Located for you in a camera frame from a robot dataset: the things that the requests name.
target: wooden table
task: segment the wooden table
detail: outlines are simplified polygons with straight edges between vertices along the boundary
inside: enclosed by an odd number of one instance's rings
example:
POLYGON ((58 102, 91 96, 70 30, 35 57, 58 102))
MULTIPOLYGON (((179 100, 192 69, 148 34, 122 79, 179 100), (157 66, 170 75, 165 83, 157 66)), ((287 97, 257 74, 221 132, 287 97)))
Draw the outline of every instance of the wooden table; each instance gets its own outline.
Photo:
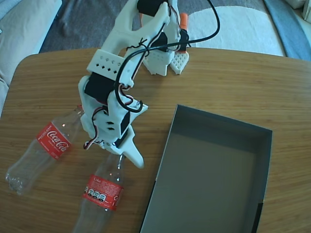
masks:
MULTIPOLYGON (((94 52, 42 53, 18 66, 0 120, 0 232, 71 232, 88 178, 108 155, 97 146, 83 150, 85 132, 32 193, 18 197, 4 175, 47 122, 80 103, 77 85, 94 52)), ((151 76, 142 66, 135 78, 132 95, 149 105, 133 124, 145 169, 126 161, 126 191, 107 232, 139 232, 178 103, 272 129, 259 232, 311 232, 311 63, 228 50, 189 53, 180 76, 151 76)))

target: plastic bottle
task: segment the plastic bottle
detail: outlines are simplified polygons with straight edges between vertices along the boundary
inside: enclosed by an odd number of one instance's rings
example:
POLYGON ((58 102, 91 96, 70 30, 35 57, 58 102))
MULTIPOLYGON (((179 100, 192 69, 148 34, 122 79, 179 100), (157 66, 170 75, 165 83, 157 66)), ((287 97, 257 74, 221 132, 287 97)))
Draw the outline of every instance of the plastic bottle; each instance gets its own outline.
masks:
POLYGON ((124 155, 110 154, 91 175, 73 233, 102 233, 123 192, 124 155))
POLYGON ((31 142, 24 155, 7 171, 5 179, 12 190, 22 195, 37 177, 58 160, 73 143, 81 126, 81 106, 56 117, 31 142))

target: robotic arm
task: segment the robotic arm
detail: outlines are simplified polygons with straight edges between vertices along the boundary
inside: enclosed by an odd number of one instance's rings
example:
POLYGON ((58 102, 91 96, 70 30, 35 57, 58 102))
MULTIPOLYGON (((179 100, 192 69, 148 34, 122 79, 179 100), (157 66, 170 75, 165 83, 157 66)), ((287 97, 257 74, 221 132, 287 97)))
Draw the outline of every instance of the robotic arm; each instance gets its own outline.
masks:
POLYGON ((83 129, 92 144, 113 154, 124 154, 137 167, 144 161, 133 138, 133 120, 148 106, 126 95, 124 91, 134 86, 134 77, 144 62, 152 74, 165 76, 167 66, 180 74, 189 60, 187 52, 177 53, 180 46, 148 51, 151 45, 179 42, 180 17, 177 0, 129 0, 118 15, 115 26, 103 46, 89 63, 89 76, 78 85, 85 114, 81 117, 83 129), (132 31, 133 18, 141 13, 142 27, 132 31), (124 57, 119 56, 127 48, 124 57), (146 52, 131 56, 146 48, 146 52))

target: gray box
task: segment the gray box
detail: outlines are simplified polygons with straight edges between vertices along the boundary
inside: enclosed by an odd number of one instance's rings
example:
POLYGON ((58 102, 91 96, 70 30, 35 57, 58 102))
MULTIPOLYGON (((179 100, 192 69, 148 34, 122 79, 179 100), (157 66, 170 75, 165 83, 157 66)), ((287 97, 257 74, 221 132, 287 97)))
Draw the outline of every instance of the gray box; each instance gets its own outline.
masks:
POLYGON ((178 105, 141 233, 255 233, 272 131, 178 105))

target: red label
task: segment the red label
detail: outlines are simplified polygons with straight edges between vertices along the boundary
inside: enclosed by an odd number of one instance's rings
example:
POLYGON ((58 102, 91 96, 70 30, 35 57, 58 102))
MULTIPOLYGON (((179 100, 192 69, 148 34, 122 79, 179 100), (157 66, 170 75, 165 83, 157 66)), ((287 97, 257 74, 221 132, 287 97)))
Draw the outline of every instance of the red label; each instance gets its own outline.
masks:
POLYGON ((123 187, 105 180, 99 176, 91 175, 88 180, 83 197, 109 210, 116 210, 123 187))
POLYGON ((37 135, 37 141, 54 159, 59 157, 71 146, 71 143, 50 122, 37 135))

